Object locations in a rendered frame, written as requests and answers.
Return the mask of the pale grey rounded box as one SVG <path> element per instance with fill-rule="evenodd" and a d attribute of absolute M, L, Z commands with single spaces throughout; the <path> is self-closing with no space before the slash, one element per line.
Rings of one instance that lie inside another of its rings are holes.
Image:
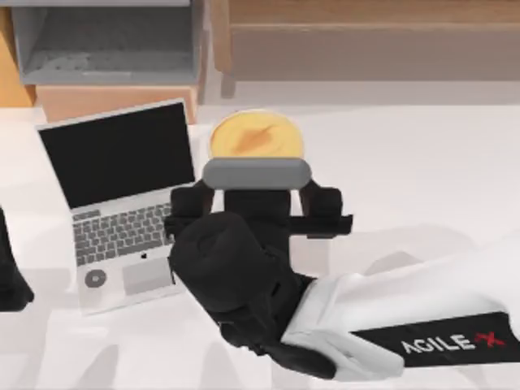
<path fill-rule="evenodd" d="M 202 179 L 220 190 L 294 190 L 310 182 L 312 171 L 302 158 L 212 158 Z"/>

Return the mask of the round yellow bread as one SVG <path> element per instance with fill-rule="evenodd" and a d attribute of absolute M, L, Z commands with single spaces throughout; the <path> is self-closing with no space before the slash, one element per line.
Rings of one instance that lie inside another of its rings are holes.
<path fill-rule="evenodd" d="M 303 158 L 304 138 L 287 116 L 270 110 L 239 110 L 214 126 L 213 158 Z"/>

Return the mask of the silver open laptop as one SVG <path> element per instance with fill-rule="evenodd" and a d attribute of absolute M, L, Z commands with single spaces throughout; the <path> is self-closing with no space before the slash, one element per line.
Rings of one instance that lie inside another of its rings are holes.
<path fill-rule="evenodd" d="M 195 180 L 188 129 L 180 99 L 38 128 L 71 213 L 84 314 L 178 293 L 163 221 L 172 189 Z"/>

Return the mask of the pale wooden drawer front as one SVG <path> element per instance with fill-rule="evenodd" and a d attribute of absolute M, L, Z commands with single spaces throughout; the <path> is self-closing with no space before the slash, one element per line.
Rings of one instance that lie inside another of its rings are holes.
<path fill-rule="evenodd" d="M 36 92 L 49 122 L 179 98 L 193 124 L 201 90 L 197 85 L 38 85 Z"/>

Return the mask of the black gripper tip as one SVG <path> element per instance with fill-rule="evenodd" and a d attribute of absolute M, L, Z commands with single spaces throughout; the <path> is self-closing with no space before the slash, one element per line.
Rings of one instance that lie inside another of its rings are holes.
<path fill-rule="evenodd" d="M 12 253 L 7 221 L 0 206 L 0 313 L 20 312 L 34 297 Z"/>

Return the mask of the wooden cupboard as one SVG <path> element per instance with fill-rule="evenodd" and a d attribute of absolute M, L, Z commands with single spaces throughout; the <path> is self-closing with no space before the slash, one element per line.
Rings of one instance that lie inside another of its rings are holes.
<path fill-rule="evenodd" d="M 0 6 L 0 108 L 33 107 L 36 98 L 35 86 L 20 81 L 11 10 Z"/>

